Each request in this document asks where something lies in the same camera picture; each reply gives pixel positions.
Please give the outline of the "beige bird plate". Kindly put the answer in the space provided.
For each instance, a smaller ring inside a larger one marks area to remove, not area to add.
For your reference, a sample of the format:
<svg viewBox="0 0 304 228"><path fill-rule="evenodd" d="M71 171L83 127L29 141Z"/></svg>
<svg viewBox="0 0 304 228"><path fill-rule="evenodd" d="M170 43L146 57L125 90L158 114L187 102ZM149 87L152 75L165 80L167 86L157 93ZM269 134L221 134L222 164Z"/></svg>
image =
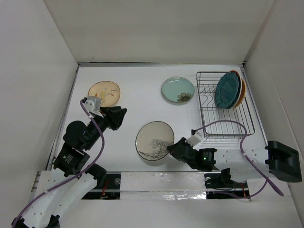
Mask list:
<svg viewBox="0 0 304 228"><path fill-rule="evenodd" d="M110 107L118 102L120 93L118 84L112 81L101 81L91 86L88 96L100 98L101 107Z"/></svg>

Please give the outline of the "grey tree pattern plate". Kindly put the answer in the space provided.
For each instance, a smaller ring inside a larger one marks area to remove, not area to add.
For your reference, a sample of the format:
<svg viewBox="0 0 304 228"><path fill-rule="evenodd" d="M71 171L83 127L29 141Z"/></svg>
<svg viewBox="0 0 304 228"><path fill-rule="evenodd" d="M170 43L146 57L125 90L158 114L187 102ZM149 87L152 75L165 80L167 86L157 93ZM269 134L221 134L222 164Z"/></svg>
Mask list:
<svg viewBox="0 0 304 228"><path fill-rule="evenodd" d="M139 156L151 162L167 156L169 153L167 147L173 144L174 132L162 121L147 123L140 129L135 139L135 148Z"/></svg>

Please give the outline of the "light blue flower plate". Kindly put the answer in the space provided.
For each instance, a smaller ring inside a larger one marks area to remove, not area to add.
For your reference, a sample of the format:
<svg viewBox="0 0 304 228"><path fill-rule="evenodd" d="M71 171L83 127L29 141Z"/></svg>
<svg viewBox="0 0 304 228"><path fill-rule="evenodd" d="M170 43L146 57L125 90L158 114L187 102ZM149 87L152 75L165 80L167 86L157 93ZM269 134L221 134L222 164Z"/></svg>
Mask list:
<svg viewBox="0 0 304 228"><path fill-rule="evenodd" d="M167 100L182 104L192 99L195 87L186 78L171 77L162 84L161 92Z"/></svg>

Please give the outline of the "dark teal scalloped plate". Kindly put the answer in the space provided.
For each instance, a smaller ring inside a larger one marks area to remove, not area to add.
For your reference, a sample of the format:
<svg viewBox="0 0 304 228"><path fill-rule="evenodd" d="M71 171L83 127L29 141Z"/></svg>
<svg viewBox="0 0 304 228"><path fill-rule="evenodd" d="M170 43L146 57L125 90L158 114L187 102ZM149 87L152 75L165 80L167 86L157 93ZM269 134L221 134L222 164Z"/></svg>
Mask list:
<svg viewBox="0 0 304 228"><path fill-rule="evenodd" d="M226 73L217 83L215 104L217 108L230 109L234 106L240 93L240 78L234 72Z"/></svg>

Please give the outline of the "orange woven plate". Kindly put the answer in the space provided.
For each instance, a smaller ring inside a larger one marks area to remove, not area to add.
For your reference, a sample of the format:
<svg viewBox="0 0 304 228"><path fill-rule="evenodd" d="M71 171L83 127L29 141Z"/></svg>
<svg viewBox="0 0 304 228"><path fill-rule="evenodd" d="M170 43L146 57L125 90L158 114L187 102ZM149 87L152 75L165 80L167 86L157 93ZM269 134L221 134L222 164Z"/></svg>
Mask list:
<svg viewBox="0 0 304 228"><path fill-rule="evenodd" d="M234 70L232 70L230 72L235 73L236 75L240 75L237 71L234 71ZM240 104L243 102L243 100L245 98L245 93L246 93L247 86L246 86L246 82L243 78L242 78L242 85L243 85L243 87L242 87L240 99L239 99L239 101L237 102L237 104L234 108L240 106Z"/></svg>

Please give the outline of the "white blue pattern plate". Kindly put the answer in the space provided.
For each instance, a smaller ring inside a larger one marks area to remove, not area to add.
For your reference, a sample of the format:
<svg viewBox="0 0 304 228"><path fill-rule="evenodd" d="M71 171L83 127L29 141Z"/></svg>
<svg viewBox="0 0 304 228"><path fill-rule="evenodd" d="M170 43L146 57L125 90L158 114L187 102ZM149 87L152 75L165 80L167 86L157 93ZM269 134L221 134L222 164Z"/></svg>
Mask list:
<svg viewBox="0 0 304 228"><path fill-rule="evenodd" d="M240 75L237 75L237 76L238 76L238 79L239 79L238 92L237 92L236 97L235 97L234 101L232 102L230 108L234 108L234 107L236 106L237 102L238 102L239 99L240 99L241 91L242 91L242 87L243 87L243 85L242 85L242 77L241 77Z"/></svg>

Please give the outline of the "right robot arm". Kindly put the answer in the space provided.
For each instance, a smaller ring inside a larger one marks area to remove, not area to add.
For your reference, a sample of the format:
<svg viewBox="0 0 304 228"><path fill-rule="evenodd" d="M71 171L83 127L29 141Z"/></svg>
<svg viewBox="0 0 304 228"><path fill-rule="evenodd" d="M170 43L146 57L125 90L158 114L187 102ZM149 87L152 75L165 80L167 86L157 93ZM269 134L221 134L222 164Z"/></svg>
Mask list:
<svg viewBox="0 0 304 228"><path fill-rule="evenodd" d="M219 181L225 187L262 177L276 177L280 181L293 183L302 181L298 151L277 141L269 141L266 147L244 151L216 148L196 150L188 139L181 138L168 146L167 150L173 158L194 170L224 171L219 175Z"/></svg>

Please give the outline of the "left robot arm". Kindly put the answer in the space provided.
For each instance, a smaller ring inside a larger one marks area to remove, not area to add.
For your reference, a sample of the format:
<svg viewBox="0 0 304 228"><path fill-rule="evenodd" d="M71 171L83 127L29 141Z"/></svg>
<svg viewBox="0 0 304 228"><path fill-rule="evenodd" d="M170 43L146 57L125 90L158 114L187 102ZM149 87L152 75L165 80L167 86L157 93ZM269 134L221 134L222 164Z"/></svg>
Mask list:
<svg viewBox="0 0 304 228"><path fill-rule="evenodd" d="M56 157L50 177L42 193L35 197L13 220L14 228L58 228L62 217L90 190L101 188L106 182L106 170L96 164L101 153L87 165L90 150L98 139L104 140L104 131L118 130L126 108L86 108L80 105L89 124L71 122L63 137L64 144Z"/></svg>

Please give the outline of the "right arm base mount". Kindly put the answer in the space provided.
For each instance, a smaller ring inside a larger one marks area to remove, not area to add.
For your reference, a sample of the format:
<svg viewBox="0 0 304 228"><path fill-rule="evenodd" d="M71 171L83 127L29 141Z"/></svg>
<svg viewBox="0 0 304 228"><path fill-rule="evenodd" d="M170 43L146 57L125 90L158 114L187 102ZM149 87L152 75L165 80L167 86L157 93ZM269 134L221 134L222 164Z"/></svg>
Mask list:
<svg viewBox="0 0 304 228"><path fill-rule="evenodd" d="M230 175L223 171L204 173L206 197L208 200L233 199L227 193L240 198L250 195L247 182L238 183L230 179Z"/></svg>

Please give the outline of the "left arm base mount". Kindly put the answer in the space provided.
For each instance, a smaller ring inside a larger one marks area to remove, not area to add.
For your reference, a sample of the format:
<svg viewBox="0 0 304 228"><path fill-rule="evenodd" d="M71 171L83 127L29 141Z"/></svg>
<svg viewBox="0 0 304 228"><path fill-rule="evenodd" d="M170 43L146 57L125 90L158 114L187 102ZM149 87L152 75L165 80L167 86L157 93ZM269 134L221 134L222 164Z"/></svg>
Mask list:
<svg viewBox="0 0 304 228"><path fill-rule="evenodd" d="M120 199L121 173L109 172L102 185L90 190L83 200L119 200Z"/></svg>

